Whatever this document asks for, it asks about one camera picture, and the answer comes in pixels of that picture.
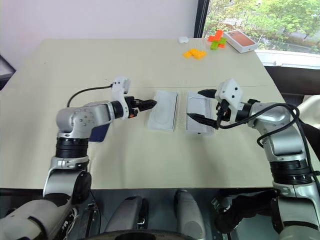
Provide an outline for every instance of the table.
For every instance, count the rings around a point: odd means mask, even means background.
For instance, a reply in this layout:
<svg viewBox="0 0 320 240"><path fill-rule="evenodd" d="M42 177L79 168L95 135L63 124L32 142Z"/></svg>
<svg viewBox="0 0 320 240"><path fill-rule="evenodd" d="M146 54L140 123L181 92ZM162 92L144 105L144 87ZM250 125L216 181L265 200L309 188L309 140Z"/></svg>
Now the table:
<svg viewBox="0 0 320 240"><path fill-rule="evenodd" d="M190 48L207 51L184 58ZM254 52L231 46L209 50L204 39L47 39L29 56L0 95L0 188L42 189L55 154L57 112L84 88L131 79L129 96L151 99L177 91L174 132L147 128L150 111L115 120L88 155L93 189L270 187L272 176L259 133L242 125L213 136L185 132L188 91L217 88L234 78L243 99L283 102ZM109 89L82 93L71 103L111 100ZM314 168L319 163L311 151Z"/></svg>

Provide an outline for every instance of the wall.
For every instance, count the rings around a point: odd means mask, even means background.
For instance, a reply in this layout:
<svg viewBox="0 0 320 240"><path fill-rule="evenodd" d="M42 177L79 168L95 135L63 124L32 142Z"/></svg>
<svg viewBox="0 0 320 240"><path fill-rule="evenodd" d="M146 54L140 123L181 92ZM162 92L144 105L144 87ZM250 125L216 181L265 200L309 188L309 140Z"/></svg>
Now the wall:
<svg viewBox="0 0 320 240"><path fill-rule="evenodd" d="M193 37L198 0L1 0L0 54L16 69L45 38Z"/></svg>

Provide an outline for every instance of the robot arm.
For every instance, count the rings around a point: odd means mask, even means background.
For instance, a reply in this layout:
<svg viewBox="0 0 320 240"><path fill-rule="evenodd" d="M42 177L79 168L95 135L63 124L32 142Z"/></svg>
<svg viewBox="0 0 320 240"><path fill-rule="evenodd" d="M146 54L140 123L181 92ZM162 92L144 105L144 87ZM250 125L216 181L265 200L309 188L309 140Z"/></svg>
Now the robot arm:
<svg viewBox="0 0 320 240"><path fill-rule="evenodd" d="M302 233L303 239L320 239L320 197L312 180L314 173L305 148L308 145L293 126L295 122L288 111L294 109L298 115L299 110L283 103L252 99L242 102L242 90L233 79L221 83L218 90L203 90L199 94L218 100L217 120L188 113L195 121L216 129L247 123L262 135L258 142L269 161L272 185L277 191L271 210L273 227L280 233L280 239L300 239ZM221 125L221 121L231 124Z"/></svg>
<svg viewBox="0 0 320 240"><path fill-rule="evenodd" d="M0 219L0 239L54 239L71 209L89 196L91 175L87 171L87 149L93 128L115 119L133 118L138 114L135 108L144 111L157 103L124 97L129 86L128 78L117 77L111 90L114 101L92 102L58 112L56 152L51 159L43 199L30 201Z"/></svg>

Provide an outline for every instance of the yellow toy piece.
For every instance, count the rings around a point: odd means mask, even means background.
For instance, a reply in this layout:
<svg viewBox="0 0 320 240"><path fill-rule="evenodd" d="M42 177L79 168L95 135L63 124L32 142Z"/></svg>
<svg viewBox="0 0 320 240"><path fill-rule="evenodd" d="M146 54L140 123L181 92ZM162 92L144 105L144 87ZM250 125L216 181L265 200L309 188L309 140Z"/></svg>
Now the yellow toy piece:
<svg viewBox="0 0 320 240"><path fill-rule="evenodd" d="M207 53L205 51L199 51L198 49L191 48L189 51L186 51L183 56L190 58L193 56L195 59L202 59Z"/></svg>
<svg viewBox="0 0 320 240"><path fill-rule="evenodd" d="M183 54L183 56L184 56L185 58L190 58L190 57L192 56L192 54L191 54L191 52L186 51L186 52Z"/></svg>

